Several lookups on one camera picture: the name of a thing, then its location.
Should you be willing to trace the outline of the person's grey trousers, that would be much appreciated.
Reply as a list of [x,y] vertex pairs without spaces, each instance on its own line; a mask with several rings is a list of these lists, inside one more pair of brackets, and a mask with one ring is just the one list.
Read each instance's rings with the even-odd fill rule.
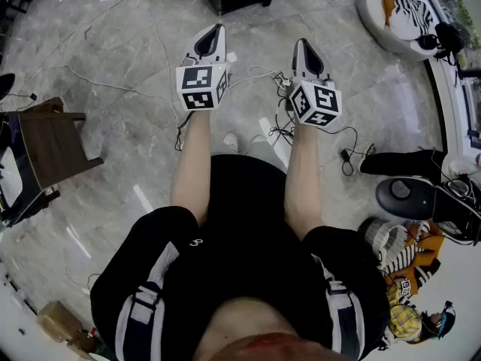
[[240,154],[260,159],[261,161],[277,167],[283,173],[287,173],[286,165],[276,154],[274,148],[268,142],[267,138],[263,135],[254,136],[253,139],[246,144]]

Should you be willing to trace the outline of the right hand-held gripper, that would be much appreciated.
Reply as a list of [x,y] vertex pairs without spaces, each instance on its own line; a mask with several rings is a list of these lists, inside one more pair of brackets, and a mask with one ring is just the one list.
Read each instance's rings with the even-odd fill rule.
[[294,74],[306,74],[321,79],[299,80],[289,100],[300,124],[325,129],[342,116],[341,91],[331,78],[331,65],[318,47],[306,38],[300,38],[292,57]]

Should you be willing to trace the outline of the dark wooden chair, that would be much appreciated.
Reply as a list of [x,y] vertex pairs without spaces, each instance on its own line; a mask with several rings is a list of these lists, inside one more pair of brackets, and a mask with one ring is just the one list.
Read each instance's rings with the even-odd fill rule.
[[17,115],[26,152],[42,190],[104,163],[100,156],[87,157],[77,128],[86,121],[86,115],[67,112],[63,98],[53,97]]

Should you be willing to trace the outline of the person's chin and neck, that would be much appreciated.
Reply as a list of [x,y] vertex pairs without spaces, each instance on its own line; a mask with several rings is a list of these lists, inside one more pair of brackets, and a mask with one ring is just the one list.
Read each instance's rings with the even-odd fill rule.
[[349,361],[300,337],[274,307],[258,299],[222,304],[210,319],[192,361]]

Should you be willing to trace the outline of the grey white knitted basket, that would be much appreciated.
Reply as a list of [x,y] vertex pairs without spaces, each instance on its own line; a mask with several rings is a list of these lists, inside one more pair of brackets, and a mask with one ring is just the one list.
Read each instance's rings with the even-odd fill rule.
[[404,226],[376,217],[367,218],[358,228],[358,232],[371,246],[377,258],[379,269],[393,262],[404,249],[407,230]]

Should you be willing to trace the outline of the black power adapter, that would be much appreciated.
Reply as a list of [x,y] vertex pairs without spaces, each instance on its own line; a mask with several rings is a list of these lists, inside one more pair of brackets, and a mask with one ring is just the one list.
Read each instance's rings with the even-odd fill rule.
[[351,163],[351,154],[347,149],[342,149],[342,151],[340,152],[340,157],[343,160],[341,164],[342,173],[347,177],[352,176],[352,174],[354,173],[354,168]]

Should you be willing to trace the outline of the person's black shirt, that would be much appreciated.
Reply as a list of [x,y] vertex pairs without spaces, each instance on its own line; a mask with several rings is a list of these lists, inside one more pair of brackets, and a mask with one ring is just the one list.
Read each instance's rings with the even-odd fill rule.
[[389,322],[386,282],[376,258],[360,234],[349,229],[320,226],[301,241],[285,220],[285,181],[281,170],[260,159],[216,155],[203,223],[179,206],[142,216],[91,291],[92,318],[105,344],[115,353],[123,304],[145,283],[170,241],[179,256],[162,288],[162,361],[192,361],[215,310],[243,297],[268,303],[302,338],[331,349],[322,266],[360,302],[365,358]]

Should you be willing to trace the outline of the small brown box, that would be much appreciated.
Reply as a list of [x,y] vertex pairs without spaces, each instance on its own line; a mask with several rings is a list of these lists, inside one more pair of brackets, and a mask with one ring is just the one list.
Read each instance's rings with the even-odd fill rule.
[[72,339],[67,340],[67,348],[76,353],[80,358],[93,360],[91,353],[95,353],[99,346],[99,340],[90,332],[83,330],[78,332]]

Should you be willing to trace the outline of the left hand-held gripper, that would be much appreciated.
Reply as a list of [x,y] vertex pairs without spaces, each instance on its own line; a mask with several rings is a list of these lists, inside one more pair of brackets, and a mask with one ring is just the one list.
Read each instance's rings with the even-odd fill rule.
[[184,110],[217,109],[229,87],[224,25],[202,29],[189,40],[184,53],[186,57],[176,68],[177,94]]

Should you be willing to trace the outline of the person's right forearm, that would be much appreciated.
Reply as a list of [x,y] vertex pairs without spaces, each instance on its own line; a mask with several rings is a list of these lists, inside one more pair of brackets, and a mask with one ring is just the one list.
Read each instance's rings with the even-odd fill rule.
[[313,126],[295,124],[286,175],[284,210],[286,223],[302,241],[323,225],[319,181],[318,137]]

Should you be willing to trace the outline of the white beanbag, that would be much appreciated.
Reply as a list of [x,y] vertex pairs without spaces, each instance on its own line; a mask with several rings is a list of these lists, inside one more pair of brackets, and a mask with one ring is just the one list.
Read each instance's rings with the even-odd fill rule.
[[435,50],[423,50],[416,40],[401,40],[389,26],[385,26],[382,0],[355,0],[355,5],[362,24],[384,50],[413,61],[423,61],[434,56]]

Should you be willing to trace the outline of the person's left forearm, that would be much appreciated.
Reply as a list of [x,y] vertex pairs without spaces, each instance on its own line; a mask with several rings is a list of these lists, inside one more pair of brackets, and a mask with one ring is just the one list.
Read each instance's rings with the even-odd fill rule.
[[190,118],[171,186],[171,204],[189,210],[197,223],[207,217],[210,201],[210,112]]

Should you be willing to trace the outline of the black white striped cushion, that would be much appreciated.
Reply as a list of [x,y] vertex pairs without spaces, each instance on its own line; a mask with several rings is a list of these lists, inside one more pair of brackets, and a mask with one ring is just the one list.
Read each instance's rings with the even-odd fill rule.
[[427,5],[417,0],[393,0],[389,17],[393,34],[405,41],[433,35],[433,17]]

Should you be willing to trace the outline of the person's white shoe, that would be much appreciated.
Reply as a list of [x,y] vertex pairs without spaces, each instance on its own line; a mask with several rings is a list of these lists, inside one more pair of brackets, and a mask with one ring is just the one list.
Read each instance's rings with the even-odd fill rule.
[[240,152],[237,136],[232,132],[225,135],[222,146],[226,153],[238,154]]

